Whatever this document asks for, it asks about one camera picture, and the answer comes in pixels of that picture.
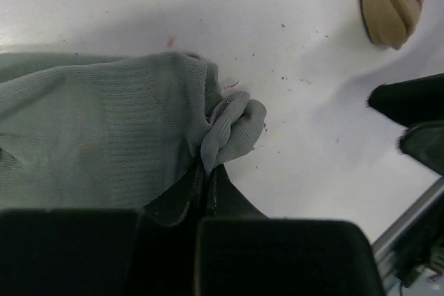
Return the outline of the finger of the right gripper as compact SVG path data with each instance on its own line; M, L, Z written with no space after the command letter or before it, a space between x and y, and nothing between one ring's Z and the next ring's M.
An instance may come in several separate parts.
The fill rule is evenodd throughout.
M443 123L419 123L399 140L399 148L427 168L443 174Z
M380 85L368 106L403 126L442 121L443 74Z

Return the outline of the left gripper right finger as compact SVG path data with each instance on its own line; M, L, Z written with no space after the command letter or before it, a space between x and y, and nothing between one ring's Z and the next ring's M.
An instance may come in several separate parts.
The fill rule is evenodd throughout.
M196 235L197 295L383 295L368 239L344 220L268 218L231 183L209 179Z

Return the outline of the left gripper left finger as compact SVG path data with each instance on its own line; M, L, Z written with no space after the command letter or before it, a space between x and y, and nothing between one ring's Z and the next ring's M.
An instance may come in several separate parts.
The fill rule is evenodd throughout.
M2 295L188 295L200 160L141 209L5 209Z

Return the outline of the grey sock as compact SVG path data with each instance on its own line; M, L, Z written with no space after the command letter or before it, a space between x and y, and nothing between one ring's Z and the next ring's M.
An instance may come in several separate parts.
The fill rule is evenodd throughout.
M266 117L195 54L1 55L1 207L140 208L200 157L248 154Z

